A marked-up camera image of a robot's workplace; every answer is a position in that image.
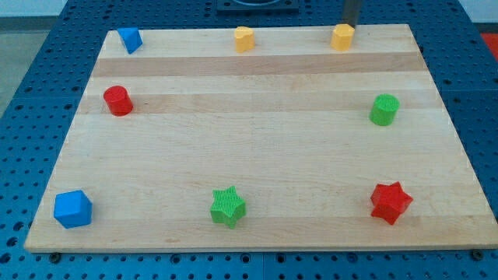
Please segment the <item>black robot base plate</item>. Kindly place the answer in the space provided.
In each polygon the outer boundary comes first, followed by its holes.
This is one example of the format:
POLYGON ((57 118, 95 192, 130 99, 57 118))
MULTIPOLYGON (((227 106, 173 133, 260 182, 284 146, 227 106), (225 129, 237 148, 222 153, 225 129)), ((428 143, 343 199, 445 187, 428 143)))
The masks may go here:
POLYGON ((216 0, 217 12, 295 12, 299 0, 216 0))

